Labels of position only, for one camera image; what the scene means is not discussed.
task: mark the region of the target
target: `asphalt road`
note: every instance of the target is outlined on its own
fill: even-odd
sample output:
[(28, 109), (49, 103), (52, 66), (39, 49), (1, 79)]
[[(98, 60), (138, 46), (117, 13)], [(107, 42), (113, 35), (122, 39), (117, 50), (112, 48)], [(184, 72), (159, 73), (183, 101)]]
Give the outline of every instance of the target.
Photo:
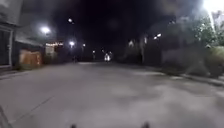
[(0, 80), (14, 128), (223, 128), (224, 90), (138, 67), (45, 67)]

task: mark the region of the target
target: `street light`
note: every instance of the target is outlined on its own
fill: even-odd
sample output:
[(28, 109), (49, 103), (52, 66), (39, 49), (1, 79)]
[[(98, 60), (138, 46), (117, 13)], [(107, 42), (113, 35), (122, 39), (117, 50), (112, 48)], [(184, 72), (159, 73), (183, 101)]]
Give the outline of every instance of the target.
[(161, 33), (159, 33), (158, 35), (157, 35), (157, 37), (161, 37), (162, 36), (162, 34)]
[(69, 45), (71, 46), (71, 48), (73, 48), (75, 46), (75, 42), (74, 41), (70, 41)]
[(69, 18), (69, 19), (68, 19), (68, 22), (72, 23), (72, 19), (71, 19), (71, 18)]
[(41, 28), (40, 28), (40, 31), (41, 31), (43, 34), (45, 34), (45, 35), (47, 35), (47, 34), (49, 34), (49, 33), (51, 32), (50, 28), (47, 27), (47, 26), (43, 26), (43, 27), (41, 27)]

